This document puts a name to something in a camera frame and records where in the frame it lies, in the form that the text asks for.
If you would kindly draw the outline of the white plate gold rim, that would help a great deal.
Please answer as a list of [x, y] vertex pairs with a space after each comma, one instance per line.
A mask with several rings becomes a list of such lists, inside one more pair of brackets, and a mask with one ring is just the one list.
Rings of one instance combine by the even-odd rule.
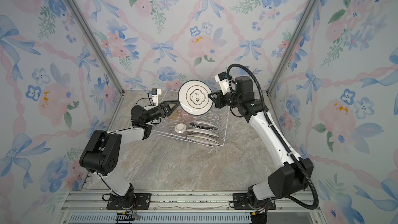
[[211, 89], [204, 82], [187, 81], [178, 91], [179, 104], [190, 115], [204, 115], [212, 108], [213, 101], [208, 97], [211, 93]]

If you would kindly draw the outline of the white plate green red rim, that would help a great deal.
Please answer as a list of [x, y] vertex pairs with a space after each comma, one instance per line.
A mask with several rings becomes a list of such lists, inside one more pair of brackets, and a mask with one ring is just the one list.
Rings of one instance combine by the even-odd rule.
[[206, 130], [218, 130], [216, 125], [205, 121], [191, 121], [189, 122], [189, 125]]

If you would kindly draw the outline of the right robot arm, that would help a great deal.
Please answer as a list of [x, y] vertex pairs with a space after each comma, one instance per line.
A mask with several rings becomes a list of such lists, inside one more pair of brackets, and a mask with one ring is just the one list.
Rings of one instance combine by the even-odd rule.
[[221, 89], [208, 96], [216, 108], [238, 109], [257, 132], [275, 164], [276, 170], [266, 181], [248, 188], [250, 206], [266, 209], [271, 201], [287, 198], [306, 209], [316, 209], [319, 197], [311, 180], [314, 165], [294, 151], [282, 135], [265, 105], [264, 96], [261, 94], [256, 99], [253, 88], [259, 83], [249, 76], [233, 80], [225, 72], [215, 76], [215, 81]]

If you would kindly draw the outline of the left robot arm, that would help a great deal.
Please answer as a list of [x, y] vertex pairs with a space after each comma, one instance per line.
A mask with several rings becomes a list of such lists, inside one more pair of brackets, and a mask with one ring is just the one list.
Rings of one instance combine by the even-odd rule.
[[131, 109], [132, 127], [119, 131], [94, 131], [86, 145], [79, 165], [97, 174], [109, 188], [105, 201], [121, 209], [132, 209], [136, 204], [134, 187], [118, 168], [121, 146], [149, 138], [152, 122], [170, 116], [179, 107], [178, 101], [164, 101], [150, 108], [139, 105]]

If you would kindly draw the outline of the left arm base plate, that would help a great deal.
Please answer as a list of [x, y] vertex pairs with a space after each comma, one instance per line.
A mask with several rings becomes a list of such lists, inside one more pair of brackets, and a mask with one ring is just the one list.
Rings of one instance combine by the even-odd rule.
[[107, 210], [148, 210], [151, 201], [150, 193], [133, 193], [124, 197], [114, 194], [104, 194], [103, 201]]

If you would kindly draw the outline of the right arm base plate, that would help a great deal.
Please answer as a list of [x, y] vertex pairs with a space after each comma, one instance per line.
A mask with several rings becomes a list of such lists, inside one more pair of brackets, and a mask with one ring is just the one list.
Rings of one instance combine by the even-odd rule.
[[234, 193], [230, 201], [230, 208], [235, 210], [260, 211], [266, 207], [267, 210], [276, 210], [275, 201], [272, 199], [258, 200], [252, 193]]

